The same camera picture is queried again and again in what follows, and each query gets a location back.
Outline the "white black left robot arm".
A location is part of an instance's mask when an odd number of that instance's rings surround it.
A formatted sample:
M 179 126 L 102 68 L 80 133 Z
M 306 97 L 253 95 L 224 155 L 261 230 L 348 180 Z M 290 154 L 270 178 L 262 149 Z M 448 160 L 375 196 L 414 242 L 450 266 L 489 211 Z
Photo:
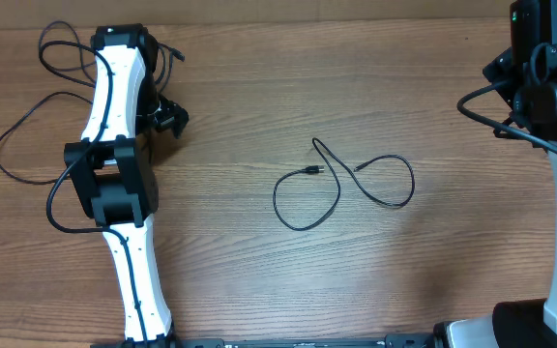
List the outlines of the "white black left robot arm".
M 159 188 L 145 131 L 179 137 L 189 113 L 158 89 L 159 42 L 140 23 L 101 26 L 91 39 L 97 81 L 90 117 L 64 161 L 85 215 L 112 255 L 125 312 L 124 347 L 174 347 L 177 339 L 154 250 Z

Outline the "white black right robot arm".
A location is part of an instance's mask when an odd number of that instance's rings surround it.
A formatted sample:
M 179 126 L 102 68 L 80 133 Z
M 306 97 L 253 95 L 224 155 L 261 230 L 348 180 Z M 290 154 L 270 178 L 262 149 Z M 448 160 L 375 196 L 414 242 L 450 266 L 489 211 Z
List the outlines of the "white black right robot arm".
M 437 324 L 431 347 L 557 347 L 557 1 L 513 1 L 508 18 L 510 47 L 484 67 L 487 86 L 456 107 L 495 137 L 545 152 L 555 213 L 551 280 L 540 299 L 501 302 L 486 316 Z

